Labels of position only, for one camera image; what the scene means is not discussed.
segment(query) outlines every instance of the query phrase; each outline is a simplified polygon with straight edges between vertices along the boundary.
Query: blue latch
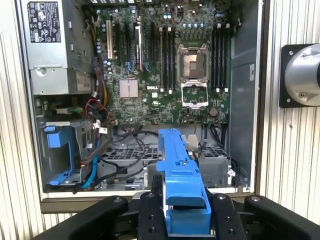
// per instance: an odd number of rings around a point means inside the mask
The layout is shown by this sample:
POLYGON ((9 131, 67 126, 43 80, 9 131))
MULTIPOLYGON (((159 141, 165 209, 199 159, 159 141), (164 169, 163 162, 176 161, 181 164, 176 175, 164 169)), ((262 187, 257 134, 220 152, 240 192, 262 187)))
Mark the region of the blue latch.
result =
POLYGON ((75 171, 75 141, 73 139, 74 132, 72 126, 64 126, 56 132, 55 126, 47 126, 44 131, 47 133, 46 140, 49 148, 61 148, 68 144, 69 147, 69 163, 70 167, 59 172, 49 184, 56 186, 65 181, 75 171))
POLYGON ((165 160, 156 163, 164 173, 166 225, 171 234, 209 234, 211 207, 200 170, 186 150, 186 142, 175 129, 159 130, 159 150, 165 160))

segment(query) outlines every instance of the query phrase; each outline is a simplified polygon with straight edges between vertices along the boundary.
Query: sticker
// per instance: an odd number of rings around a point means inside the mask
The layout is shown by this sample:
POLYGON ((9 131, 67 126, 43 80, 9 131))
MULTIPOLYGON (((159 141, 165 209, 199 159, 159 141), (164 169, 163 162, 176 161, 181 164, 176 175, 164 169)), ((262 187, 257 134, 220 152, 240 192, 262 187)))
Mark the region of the sticker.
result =
POLYGON ((90 75, 81 71, 76 72, 76 85, 79 92, 91 92, 90 75))
POLYGON ((31 43, 61 43, 57 1, 30 1, 27 4, 31 43))
POLYGON ((255 80, 255 64, 250 65, 250 81, 255 80))
POLYGON ((100 134, 108 134, 108 128, 106 128, 106 127, 100 127, 100 128, 99 128, 99 133, 100 133, 100 134))

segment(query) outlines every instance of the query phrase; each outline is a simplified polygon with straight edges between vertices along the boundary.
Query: metal mesh grille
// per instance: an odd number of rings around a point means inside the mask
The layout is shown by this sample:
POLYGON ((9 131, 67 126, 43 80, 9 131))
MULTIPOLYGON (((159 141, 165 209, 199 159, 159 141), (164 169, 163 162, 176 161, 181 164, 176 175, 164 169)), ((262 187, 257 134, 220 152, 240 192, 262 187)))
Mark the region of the metal mesh grille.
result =
MULTIPOLYGON (((113 149, 108 148, 107 151, 104 152, 102 157, 105 160, 132 160, 137 159, 143 151, 141 149, 113 149)), ((218 158, 218 157, 228 157, 228 155, 217 146, 214 147, 204 147, 202 150, 202 154, 206 158, 218 158)), ((158 151, 157 148, 148 148, 146 150, 145 155, 142 159, 144 160, 153 160, 161 158, 161 152, 158 151)))
POLYGON ((218 146, 205 146, 202 150, 202 154, 206 158, 228 157, 228 154, 218 146))
MULTIPOLYGON (((107 151, 101 156, 105 160, 125 160, 136 159, 143 153, 141 149, 112 149, 108 148, 107 151)), ((148 148, 142 159, 153 160, 161 158, 161 153, 158 152, 158 148, 148 148)))

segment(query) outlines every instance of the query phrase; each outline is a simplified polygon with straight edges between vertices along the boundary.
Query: ram slot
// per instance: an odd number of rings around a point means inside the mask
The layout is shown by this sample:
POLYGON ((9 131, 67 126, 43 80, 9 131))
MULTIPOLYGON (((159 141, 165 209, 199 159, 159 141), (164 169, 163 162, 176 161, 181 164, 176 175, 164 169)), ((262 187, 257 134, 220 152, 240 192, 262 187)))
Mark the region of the ram slot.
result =
POLYGON ((171 64, 171 27, 167 28, 167 37, 166 37, 166 89, 171 91, 172 90, 172 79, 171 79, 171 71, 172 71, 172 64, 171 64))
POLYGON ((160 37, 161 37, 161 88, 167 90, 167 29, 160 27, 160 37))
POLYGON ((227 32, 228 29, 224 28, 222 32, 222 87, 227 87, 226 79, 226 62, 227 62, 227 32))
POLYGON ((131 56, 130 56, 130 51, 131 51, 131 37, 130 37, 130 27, 128 23, 124 24, 124 40, 125 40, 125 56, 126 56, 126 62, 130 63, 131 56))
POLYGON ((171 85, 172 90, 176 90, 176 33, 171 29, 171 85))
POLYGON ((156 48, 158 45, 158 41, 156 38, 156 26, 154 22, 151 22, 150 25, 150 39, 151 39, 151 60, 152 62, 156 62, 156 48))
POLYGON ((215 60, 216 60, 216 89, 220 91, 221 86, 221 30, 218 28, 215 35, 215 60))
POLYGON ((121 26, 119 23, 114 24, 114 31, 115 31, 115 39, 116 39, 116 52, 117 52, 117 60, 121 62, 121 26))
POLYGON ((135 68, 142 72, 143 71, 143 60, 142 60, 142 32, 141 26, 134 24, 134 52, 135 52, 135 68))
POLYGON ((220 88, 225 87, 225 28, 220 29, 220 88))
POLYGON ((211 89, 217 87, 216 31, 216 29, 213 29, 211 35, 211 89))
POLYGON ((112 21, 107 20, 105 22, 106 30, 106 51, 108 59, 114 59, 114 39, 113 39, 113 26, 112 21))

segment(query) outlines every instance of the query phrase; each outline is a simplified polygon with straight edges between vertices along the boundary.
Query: green circuit board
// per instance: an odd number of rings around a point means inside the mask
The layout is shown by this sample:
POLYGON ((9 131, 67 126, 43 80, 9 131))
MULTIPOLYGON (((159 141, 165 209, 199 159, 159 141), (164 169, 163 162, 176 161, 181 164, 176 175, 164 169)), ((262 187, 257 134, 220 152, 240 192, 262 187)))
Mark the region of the green circuit board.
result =
POLYGON ((217 24, 226 25, 229 9, 229 0, 95 9, 109 124, 227 123, 230 31, 216 41, 212 32, 217 24), (221 53, 215 53, 213 42, 221 53), (218 76, 214 64, 223 67, 218 76), (220 85, 213 84, 215 76, 223 78, 220 85), (185 78, 195 77, 196 84, 185 84, 185 78))

